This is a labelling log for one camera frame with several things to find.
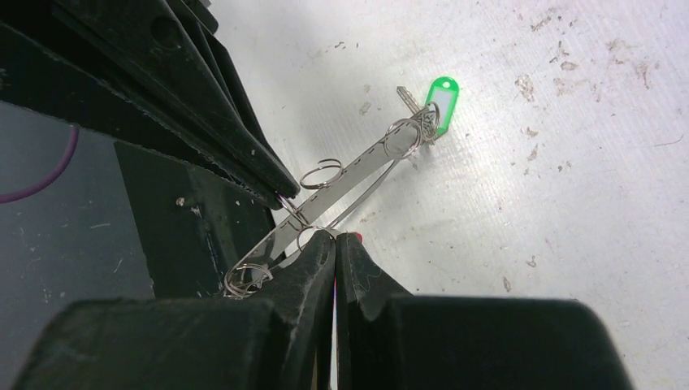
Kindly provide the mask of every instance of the dirty white surface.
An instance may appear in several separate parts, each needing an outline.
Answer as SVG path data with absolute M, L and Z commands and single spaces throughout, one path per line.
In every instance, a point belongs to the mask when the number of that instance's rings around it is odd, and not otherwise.
M 297 177 L 321 158 L 351 162 L 409 115 L 396 86 L 424 98 L 455 78 L 449 133 L 341 227 L 414 293 L 576 298 L 636 386 L 689 388 L 689 3 L 210 9 Z

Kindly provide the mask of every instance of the metal keychain clip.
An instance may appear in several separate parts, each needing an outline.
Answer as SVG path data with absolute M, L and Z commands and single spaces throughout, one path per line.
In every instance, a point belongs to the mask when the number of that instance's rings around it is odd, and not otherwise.
M 298 207 L 282 195 L 278 196 L 289 216 L 227 272 L 223 278 L 223 295 L 235 299 L 246 298 L 258 291 L 264 281 L 272 280 L 277 272 L 297 259 L 301 252 L 300 238 L 304 231 L 325 230 L 335 238 L 339 234 L 335 230 L 337 224 L 359 207 L 401 160 L 414 155 L 424 143 L 435 140 L 439 119 L 438 105 L 430 102 L 411 118 L 393 123 L 383 138 L 366 149 L 347 167 L 343 167 L 342 162 L 336 158 L 326 158 L 318 162 L 318 167 L 306 172 L 299 180 L 303 188 L 317 191 Z M 332 222 L 325 227 L 312 224 L 311 221 L 318 219 L 350 190 L 388 163 L 390 166 L 381 176 Z M 336 168 L 337 173 L 331 179 L 317 184 L 306 183 L 306 179 L 315 172 L 332 168 Z M 294 241 L 297 241 L 299 250 L 282 261 L 278 260 Z M 251 270 L 250 275 L 247 275 L 247 270 Z

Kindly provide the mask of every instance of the key ring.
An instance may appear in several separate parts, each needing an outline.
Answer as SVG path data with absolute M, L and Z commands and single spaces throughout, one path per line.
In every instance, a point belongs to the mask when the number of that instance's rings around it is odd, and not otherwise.
M 364 202 L 390 174 L 397 164 L 411 157 L 429 139 L 435 139 L 438 127 L 440 110 L 435 103 L 426 104 L 418 113 L 408 119 L 400 119 L 393 123 L 385 132 L 383 138 L 375 142 L 370 148 L 366 149 L 358 158 L 351 162 L 347 167 L 342 167 L 340 160 L 336 158 L 326 158 L 318 162 L 319 164 L 328 163 L 306 172 L 301 177 L 300 184 L 306 189 L 317 189 L 308 199 L 298 207 L 282 195 L 278 195 L 278 201 L 290 214 L 285 220 L 279 223 L 270 233 L 256 244 L 226 275 L 224 278 L 224 296 L 242 299 L 249 297 L 255 291 L 250 288 L 260 289 L 264 281 L 272 280 L 275 271 L 288 267 L 296 253 L 287 259 L 280 260 L 282 253 L 288 245 L 297 241 L 297 247 L 301 251 L 301 235 L 305 230 L 319 229 L 327 231 L 333 238 L 335 226 L 351 214 L 362 202 Z M 391 147 L 391 141 L 404 145 L 407 139 L 406 131 L 415 132 L 414 140 L 408 147 L 401 151 L 395 151 Z M 378 171 L 381 167 L 390 163 L 388 168 L 378 179 L 364 191 L 349 207 L 325 227 L 312 226 L 311 221 L 317 220 L 331 206 L 337 203 L 351 189 L 360 184 L 363 180 Z M 328 168 L 337 168 L 338 172 L 329 180 L 318 184 L 305 184 L 307 177 L 317 171 Z M 294 227 L 292 221 L 296 219 L 301 225 Z M 234 280 L 238 276 L 238 271 L 255 269 L 263 273 L 258 279 L 250 282 L 235 284 Z

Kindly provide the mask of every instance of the key tag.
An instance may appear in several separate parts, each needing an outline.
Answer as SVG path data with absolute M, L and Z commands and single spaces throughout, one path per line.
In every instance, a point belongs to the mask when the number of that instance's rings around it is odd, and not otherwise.
M 459 84 L 452 77 L 442 76 L 435 79 L 431 84 L 426 96 L 426 104 L 435 102 L 440 109 L 440 125 L 435 132 L 436 138 L 448 131 L 458 98 Z

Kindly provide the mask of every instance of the metal loop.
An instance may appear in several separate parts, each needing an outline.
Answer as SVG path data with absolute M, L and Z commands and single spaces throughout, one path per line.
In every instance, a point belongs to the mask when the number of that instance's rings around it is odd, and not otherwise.
M 250 282 L 246 282 L 243 284 L 234 284 L 232 282 L 232 277 L 236 275 L 238 271 L 245 271 L 245 270 L 257 270 L 261 271 L 263 273 L 263 277 L 259 280 L 252 280 Z M 263 282 L 273 280 L 273 274 L 271 270 L 266 268 L 265 266 L 261 266 L 258 264 L 242 264 L 238 266 L 237 268 L 233 268 L 232 270 L 228 271 L 225 274 L 225 277 L 223 278 L 223 284 L 225 285 L 225 290 L 227 293 L 230 293 L 230 297 L 236 297 L 238 299 L 250 297 L 253 295 L 256 291 L 249 291 L 249 288 L 253 285 L 256 284 L 262 284 Z
M 301 225 L 302 228 L 307 227 L 310 225 L 309 221 L 306 219 L 306 217 L 297 209 L 296 206 L 294 206 L 294 203 L 287 199 L 286 197 L 282 196 L 281 194 L 278 194 L 278 202 L 280 202 L 280 205 L 297 221 L 299 221 L 299 224 Z
M 399 156 L 397 156 L 397 153 L 391 151 L 388 147 L 388 140 L 385 140 L 383 142 L 383 148 L 385 149 L 385 154 L 388 155 L 389 158 L 394 158 L 396 160 L 402 160 L 405 158 L 409 158 L 412 154 L 416 153 L 418 148 L 423 145 L 423 128 L 421 124 L 415 120 L 415 119 L 400 119 L 397 120 L 395 123 L 393 123 L 388 130 L 385 132 L 385 135 L 387 136 L 391 132 L 394 132 L 398 129 L 400 129 L 402 126 L 409 125 L 413 128 L 416 129 L 416 138 L 414 138 L 414 142 L 412 142 L 411 145 L 409 145 L 409 148 Z
M 342 177 L 342 173 L 345 171 L 345 169 L 342 167 L 342 162 L 340 160 L 338 160 L 337 158 L 325 158 L 325 159 L 318 162 L 318 164 L 323 164 L 323 163 L 335 163 L 336 165 L 328 164 L 328 165 L 317 167 L 315 169 L 312 169 L 312 170 L 306 172 L 301 177 L 301 179 L 299 179 L 299 184 L 304 189 L 326 189 Z M 317 184 L 306 184 L 306 183 L 304 183 L 304 179 L 306 179 L 307 177 L 313 175 L 314 173 L 316 173 L 318 171 L 322 171 L 323 169 L 328 169 L 328 168 L 337 168 L 338 172 L 332 178 L 330 178 L 329 180 L 323 181 L 322 183 L 317 183 Z
M 421 129 L 423 140 L 425 142 L 433 142 L 437 138 L 436 134 L 438 132 L 438 127 L 440 126 L 440 107 L 438 107 L 436 102 L 428 102 L 421 112 Z M 430 115 L 433 115 L 433 120 L 430 123 L 427 123 Z
M 329 234 L 330 237 L 332 237 L 333 240 L 336 240 L 335 234 L 333 234 L 333 233 L 330 231 L 331 229 L 329 229 L 329 228 L 327 228 L 327 227 L 322 227 L 322 226 L 307 226 L 307 227 L 305 227 L 304 229 L 302 229 L 301 232 L 299 232 L 299 234 L 297 234 L 297 248 L 299 248 L 299 251 L 300 251 L 300 252 L 303 252 L 304 249 L 301 247 L 301 244 L 299 244 L 299 239 L 301 238 L 301 234 L 303 234 L 304 232 L 306 232 L 306 231 L 309 230 L 309 229 L 323 230 L 323 231 L 327 232 L 327 234 Z

